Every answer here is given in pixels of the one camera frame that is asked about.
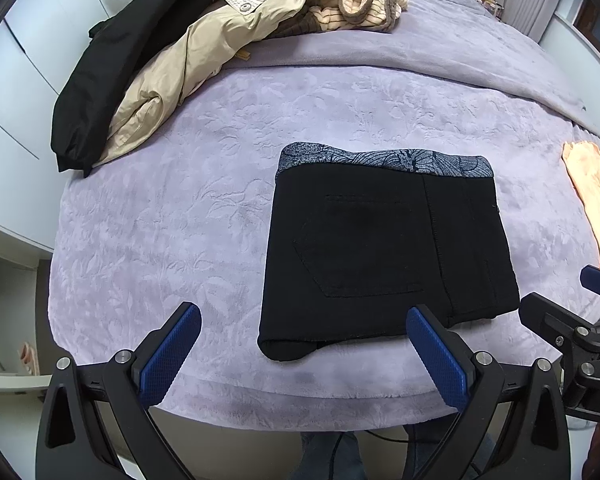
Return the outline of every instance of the patterned waistband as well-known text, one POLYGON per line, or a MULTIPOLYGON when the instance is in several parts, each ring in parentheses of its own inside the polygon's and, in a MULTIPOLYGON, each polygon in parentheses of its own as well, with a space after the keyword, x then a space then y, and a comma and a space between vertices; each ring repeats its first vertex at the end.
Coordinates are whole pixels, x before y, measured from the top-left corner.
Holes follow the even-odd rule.
POLYGON ((446 155, 431 150, 383 150, 381 152, 346 152, 316 142, 293 142, 282 149, 280 173, 301 164, 357 164, 408 173, 428 173, 465 178, 493 177, 489 161, 483 156, 446 155))

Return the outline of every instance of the black pants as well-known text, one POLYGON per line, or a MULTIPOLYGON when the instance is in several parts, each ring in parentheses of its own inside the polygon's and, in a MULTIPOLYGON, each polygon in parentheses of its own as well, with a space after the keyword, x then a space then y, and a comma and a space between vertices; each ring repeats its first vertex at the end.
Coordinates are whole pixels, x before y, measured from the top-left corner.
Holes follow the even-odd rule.
POLYGON ((276 179, 258 345, 270 359, 517 309, 493 178, 302 164, 276 179))

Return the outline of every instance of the person's leg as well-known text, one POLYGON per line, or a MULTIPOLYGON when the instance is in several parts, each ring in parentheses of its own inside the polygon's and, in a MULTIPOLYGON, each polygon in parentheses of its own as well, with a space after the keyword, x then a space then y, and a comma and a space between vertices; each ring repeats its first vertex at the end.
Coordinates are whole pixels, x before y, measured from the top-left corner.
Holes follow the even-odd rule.
POLYGON ((302 459, 288 480, 366 480, 352 431, 301 433, 302 459))
MULTIPOLYGON (((424 466, 438 446, 438 443, 445 436, 451 423, 456 418, 456 414, 427 420, 419 424, 406 424, 404 429, 407 432, 410 443, 407 448, 407 461, 404 467, 404 476, 402 480, 411 480, 416 476, 416 473, 424 466)), ((474 457, 474 465, 482 471, 487 465, 487 461, 491 456, 491 451, 495 443, 487 434, 480 444, 478 451, 474 457)), ((471 467, 467 469, 462 480, 473 480, 477 478, 478 473, 471 467)))

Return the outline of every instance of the black jacket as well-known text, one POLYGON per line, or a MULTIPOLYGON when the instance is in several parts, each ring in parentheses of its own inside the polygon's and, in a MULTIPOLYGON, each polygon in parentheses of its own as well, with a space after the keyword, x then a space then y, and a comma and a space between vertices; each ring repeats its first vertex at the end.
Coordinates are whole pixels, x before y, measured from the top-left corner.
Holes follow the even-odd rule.
POLYGON ((93 40, 54 107, 51 149, 59 171, 90 173, 134 72, 180 38, 211 1, 133 0, 91 29, 93 40))

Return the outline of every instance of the lavender blanket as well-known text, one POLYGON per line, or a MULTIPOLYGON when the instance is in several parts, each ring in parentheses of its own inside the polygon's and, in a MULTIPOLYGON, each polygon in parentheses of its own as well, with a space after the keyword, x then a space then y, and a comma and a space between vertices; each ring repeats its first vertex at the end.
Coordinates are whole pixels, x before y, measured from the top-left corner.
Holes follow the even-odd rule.
MULTIPOLYGON (((141 148, 69 181, 49 317, 79 364, 134 348, 188 300, 203 329, 165 410, 261 430, 380 428, 452 411, 403 337, 291 363, 258 349, 274 176, 282 147, 298 140, 486 157, 520 293, 600 316, 600 298, 578 283, 598 248, 560 160, 563 142, 596 139, 572 122, 587 125, 582 105, 535 43, 472 0, 411 0, 392 34, 250 50, 250 68, 232 62, 141 148), (440 35, 428 49, 416 47, 425 29, 440 35)), ((557 357, 515 312, 456 330, 501 362, 557 357)))

